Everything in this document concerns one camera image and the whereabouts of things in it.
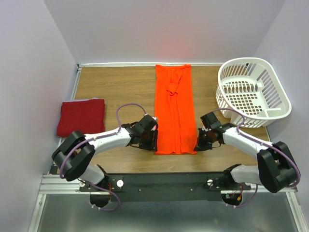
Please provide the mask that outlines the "orange t-shirt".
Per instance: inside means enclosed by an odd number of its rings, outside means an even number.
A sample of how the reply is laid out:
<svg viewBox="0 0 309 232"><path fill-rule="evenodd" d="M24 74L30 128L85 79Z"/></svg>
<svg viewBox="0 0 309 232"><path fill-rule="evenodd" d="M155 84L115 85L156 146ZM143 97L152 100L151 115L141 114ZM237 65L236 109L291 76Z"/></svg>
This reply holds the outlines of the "orange t-shirt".
<svg viewBox="0 0 309 232"><path fill-rule="evenodd" d="M197 127L191 65L155 66L154 115L158 118L157 155L196 154Z"/></svg>

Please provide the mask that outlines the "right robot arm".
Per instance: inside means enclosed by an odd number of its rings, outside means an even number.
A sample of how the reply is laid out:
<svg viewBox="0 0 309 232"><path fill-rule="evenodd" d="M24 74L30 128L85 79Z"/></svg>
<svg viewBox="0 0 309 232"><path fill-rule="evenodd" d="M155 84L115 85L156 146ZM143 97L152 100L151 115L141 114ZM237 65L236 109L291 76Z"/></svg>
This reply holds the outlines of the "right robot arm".
<svg viewBox="0 0 309 232"><path fill-rule="evenodd" d="M200 119L203 127L198 130L195 151L212 150L213 144L218 142L233 146L257 160L256 166L235 164L225 169L218 179L208 182L211 186L234 189L239 184L249 183L277 193L299 183L300 170L285 143L260 140L232 123L222 124L214 112Z"/></svg>

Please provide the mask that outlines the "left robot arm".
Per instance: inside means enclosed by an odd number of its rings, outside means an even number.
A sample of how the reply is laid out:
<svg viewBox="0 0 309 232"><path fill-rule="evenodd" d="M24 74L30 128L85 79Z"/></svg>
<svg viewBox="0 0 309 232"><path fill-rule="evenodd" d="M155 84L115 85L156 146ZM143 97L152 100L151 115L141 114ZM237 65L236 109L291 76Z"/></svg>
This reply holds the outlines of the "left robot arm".
<svg viewBox="0 0 309 232"><path fill-rule="evenodd" d="M98 153L118 147L134 146L156 151L158 119L145 114L140 121L123 124L107 132L82 134L72 132L53 152L52 160L60 170L60 177L67 181L81 179L90 182L97 191L107 185L107 174L100 165L90 164Z"/></svg>

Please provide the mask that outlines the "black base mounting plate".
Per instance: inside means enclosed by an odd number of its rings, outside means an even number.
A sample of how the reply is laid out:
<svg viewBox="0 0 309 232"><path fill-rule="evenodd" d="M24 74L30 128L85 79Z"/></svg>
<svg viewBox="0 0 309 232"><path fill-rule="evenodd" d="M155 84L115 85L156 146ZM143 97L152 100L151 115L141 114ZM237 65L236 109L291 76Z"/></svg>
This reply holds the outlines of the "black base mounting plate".
<svg viewBox="0 0 309 232"><path fill-rule="evenodd" d="M89 184L80 191L89 192L90 202L103 207L109 202L221 201L223 191L237 196L240 190L250 190L244 183L228 180L223 172L108 174L100 187L116 195Z"/></svg>

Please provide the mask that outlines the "folded dark red t-shirt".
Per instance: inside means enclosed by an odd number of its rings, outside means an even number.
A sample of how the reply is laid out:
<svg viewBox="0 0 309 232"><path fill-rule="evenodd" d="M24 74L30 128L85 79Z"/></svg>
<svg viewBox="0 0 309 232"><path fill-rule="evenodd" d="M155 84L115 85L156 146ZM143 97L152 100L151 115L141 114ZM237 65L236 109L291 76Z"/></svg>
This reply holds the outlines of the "folded dark red t-shirt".
<svg viewBox="0 0 309 232"><path fill-rule="evenodd" d="M67 137L74 131L95 134L105 131L105 100L66 101L61 105L56 135Z"/></svg>

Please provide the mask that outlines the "white plastic laundry basket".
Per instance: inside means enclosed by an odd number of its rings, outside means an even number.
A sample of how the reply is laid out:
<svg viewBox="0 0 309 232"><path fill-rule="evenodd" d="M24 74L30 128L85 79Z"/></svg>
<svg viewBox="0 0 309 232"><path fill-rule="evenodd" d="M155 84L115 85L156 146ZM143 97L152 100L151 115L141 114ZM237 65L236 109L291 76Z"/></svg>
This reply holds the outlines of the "white plastic laundry basket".
<svg viewBox="0 0 309 232"><path fill-rule="evenodd" d="M223 117L244 128L266 127L292 111L275 70L261 58L225 62L218 71L216 101Z"/></svg>

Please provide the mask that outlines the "aluminium frame rail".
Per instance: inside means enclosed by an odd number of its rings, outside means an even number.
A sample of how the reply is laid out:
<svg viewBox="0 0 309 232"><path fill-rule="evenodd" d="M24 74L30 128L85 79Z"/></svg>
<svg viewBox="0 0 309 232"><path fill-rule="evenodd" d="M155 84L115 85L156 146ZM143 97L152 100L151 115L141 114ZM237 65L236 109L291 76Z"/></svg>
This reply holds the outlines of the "aluminium frame rail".
<svg viewBox="0 0 309 232"><path fill-rule="evenodd" d="M249 186L243 186L244 190L242 193L254 193L256 187L254 184ZM240 193L240 190L222 190L221 193L232 193L232 192ZM258 192L267 193L269 192L265 187L259 186ZM297 187L294 188L284 188L279 191L281 192L298 192ZM39 187L39 194L107 194L106 192L100 193L96 191L94 188L86 188L86 190L82 190L80 186L80 182L78 180L73 180L71 182L67 182L65 179L61 179L59 175L47 174L43 175Z"/></svg>

